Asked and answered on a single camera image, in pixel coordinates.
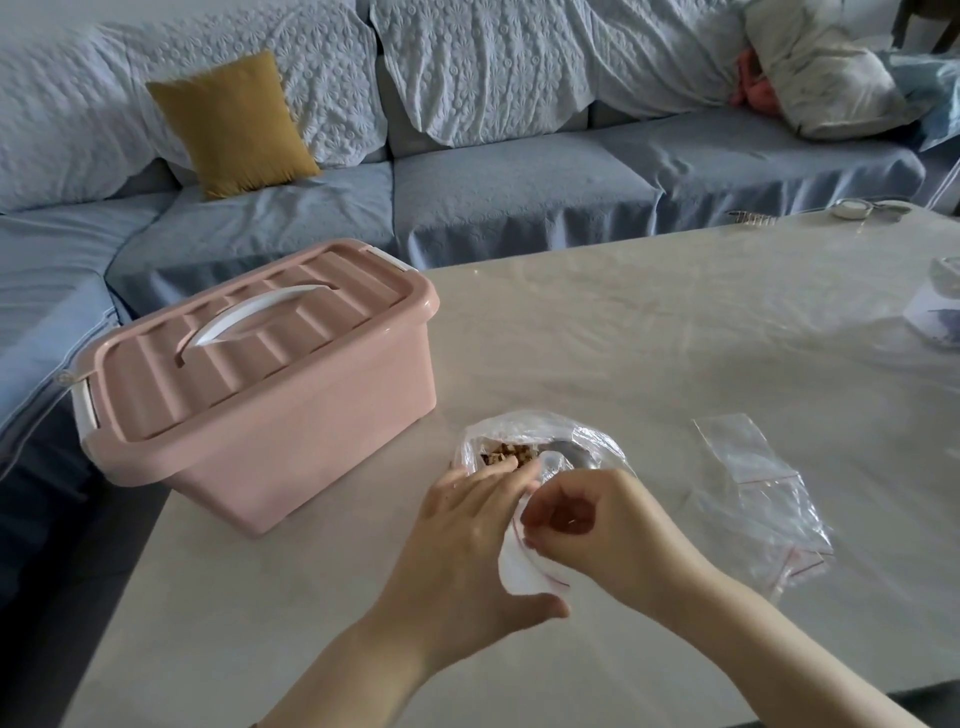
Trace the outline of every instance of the storage box lid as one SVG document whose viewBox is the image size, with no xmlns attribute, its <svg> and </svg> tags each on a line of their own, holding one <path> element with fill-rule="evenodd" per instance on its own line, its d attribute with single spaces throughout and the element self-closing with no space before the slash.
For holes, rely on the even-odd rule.
<svg viewBox="0 0 960 728">
<path fill-rule="evenodd" d="M 290 255 L 81 352 L 84 450 L 119 485 L 161 480 L 268 423 L 303 387 L 335 382 L 438 304 L 426 277 L 356 240 Z"/>
</svg>

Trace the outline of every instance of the plastic bag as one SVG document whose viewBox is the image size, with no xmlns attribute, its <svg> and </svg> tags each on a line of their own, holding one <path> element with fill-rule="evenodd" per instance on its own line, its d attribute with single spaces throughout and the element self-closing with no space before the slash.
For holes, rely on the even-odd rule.
<svg viewBox="0 0 960 728">
<path fill-rule="evenodd" d="M 754 422 L 735 414 L 694 424 L 727 481 L 691 493 L 677 518 L 687 538 L 718 569 L 775 603 L 786 587 L 828 569 L 829 531 L 804 480 Z"/>
<path fill-rule="evenodd" d="M 471 425 L 464 431 L 453 464 L 475 473 L 484 465 L 481 455 L 500 444 L 536 447 L 541 484 L 557 473 L 575 468 L 620 468 L 633 472 L 623 450 L 610 436 L 562 415 L 538 410 L 508 412 Z M 529 497 L 520 501 L 504 534 L 499 559 L 500 580 L 503 588 L 513 595 L 562 596 L 569 591 L 569 583 L 561 569 L 523 544 L 519 518 L 527 500 Z"/>
</svg>

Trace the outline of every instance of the pink cloth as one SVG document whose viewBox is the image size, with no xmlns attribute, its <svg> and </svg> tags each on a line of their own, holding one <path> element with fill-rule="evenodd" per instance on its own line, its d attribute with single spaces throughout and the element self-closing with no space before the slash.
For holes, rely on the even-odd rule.
<svg viewBox="0 0 960 728">
<path fill-rule="evenodd" d="M 746 104 L 754 111 L 767 116 L 781 117 L 777 94 L 770 85 L 769 79 L 763 75 L 756 51 L 753 48 L 745 50 L 737 57 L 736 65 L 740 71 L 740 81 L 730 98 L 730 103 L 736 107 Z"/>
</svg>

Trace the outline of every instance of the roll of tape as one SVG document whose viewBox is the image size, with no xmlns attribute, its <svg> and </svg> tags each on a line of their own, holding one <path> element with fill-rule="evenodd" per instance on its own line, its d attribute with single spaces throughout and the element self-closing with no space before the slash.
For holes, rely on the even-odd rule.
<svg viewBox="0 0 960 728">
<path fill-rule="evenodd" d="M 874 206 L 866 200 L 839 200 L 830 208 L 834 217 L 841 220 L 866 220 Z"/>
</svg>

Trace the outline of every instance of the hand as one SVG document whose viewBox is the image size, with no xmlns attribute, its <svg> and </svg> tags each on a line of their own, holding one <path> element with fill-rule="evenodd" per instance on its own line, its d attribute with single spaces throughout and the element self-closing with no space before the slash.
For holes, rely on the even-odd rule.
<svg viewBox="0 0 960 728">
<path fill-rule="evenodd" d="M 623 471 L 560 473 L 531 496 L 520 522 L 541 556 L 670 629 L 687 598 L 720 574 Z"/>
<path fill-rule="evenodd" d="M 511 457 L 438 480 L 366 624 L 411 640 L 432 674 L 513 632 L 567 617 L 562 599 L 511 596 L 500 582 L 504 534 L 539 471 L 538 461 L 517 470 Z"/>
</svg>

